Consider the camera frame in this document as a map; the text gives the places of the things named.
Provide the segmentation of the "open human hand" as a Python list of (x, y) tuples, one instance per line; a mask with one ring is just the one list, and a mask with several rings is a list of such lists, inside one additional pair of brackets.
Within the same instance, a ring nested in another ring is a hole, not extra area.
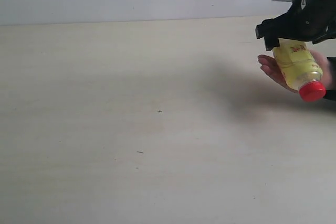
[[(329, 64), (327, 61), (327, 58), (322, 55), (321, 53), (310, 49), (310, 53), (314, 57), (315, 61), (318, 63), (318, 65), (322, 68), (323, 70), (323, 76), (321, 79), (321, 82), (327, 89), (327, 85), (330, 83), (330, 74), (329, 74)], [(274, 58), (268, 55), (259, 55), (258, 56), (258, 62), (260, 63), (260, 68), (261, 70), (269, 77), (271, 78), (274, 82), (278, 83), (285, 89), (297, 93), (296, 90), (291, 89), (290, 87), (287, 86), (283, 75), (281, 73), (280, 68), (278, 67), (276, 61)]]

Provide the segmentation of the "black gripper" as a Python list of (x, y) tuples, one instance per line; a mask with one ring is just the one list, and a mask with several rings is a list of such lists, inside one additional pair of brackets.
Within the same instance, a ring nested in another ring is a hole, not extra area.
[(286, 14), (265, 19), (255, 28), (266, 51), (279, 47), (279, 39), (310, 41), (313, 45), (335, 39), (335, 0), (294, 0)]

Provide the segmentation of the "dark sleeve forearm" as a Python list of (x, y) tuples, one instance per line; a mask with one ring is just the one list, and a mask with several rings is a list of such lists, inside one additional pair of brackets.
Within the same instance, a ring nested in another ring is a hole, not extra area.
[(335, 101), (335, 57), (327, 57), (329, 64), (330, 83), (327, 85), (327, 91), (324, 99)]

